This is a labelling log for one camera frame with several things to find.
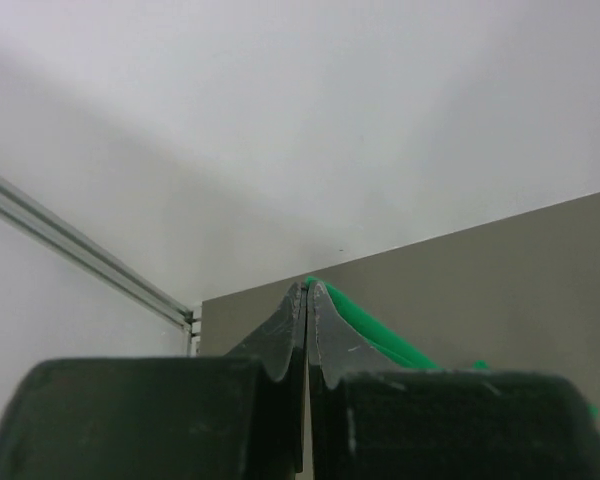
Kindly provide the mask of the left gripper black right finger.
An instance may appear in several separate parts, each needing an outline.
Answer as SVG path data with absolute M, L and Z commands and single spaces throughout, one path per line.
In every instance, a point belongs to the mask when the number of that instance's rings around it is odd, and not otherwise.
M 308 287 L 307 322 L 316 478 L 600 479 L 600 432 L 567 379 L 401 367 L 323 283 Z

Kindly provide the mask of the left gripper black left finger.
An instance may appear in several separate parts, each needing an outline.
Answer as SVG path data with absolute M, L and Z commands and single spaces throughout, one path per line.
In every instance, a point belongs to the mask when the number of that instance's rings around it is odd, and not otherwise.
M 228 353 L 36 365 L 0 420 L 0 479 L 292 479 L 307 291 Z

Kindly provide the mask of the green t-shirt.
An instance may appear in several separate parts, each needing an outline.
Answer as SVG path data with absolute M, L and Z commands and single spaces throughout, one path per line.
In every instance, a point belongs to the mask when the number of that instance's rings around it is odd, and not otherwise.
M 333 285 L 314 276 L 308 276 L 305 283 L 308 287 L 323 283 L 336 312 L 344 322 L 372 348 L 393 363 L 412 370 L 443 369 L 442 366 L 369 314 Z

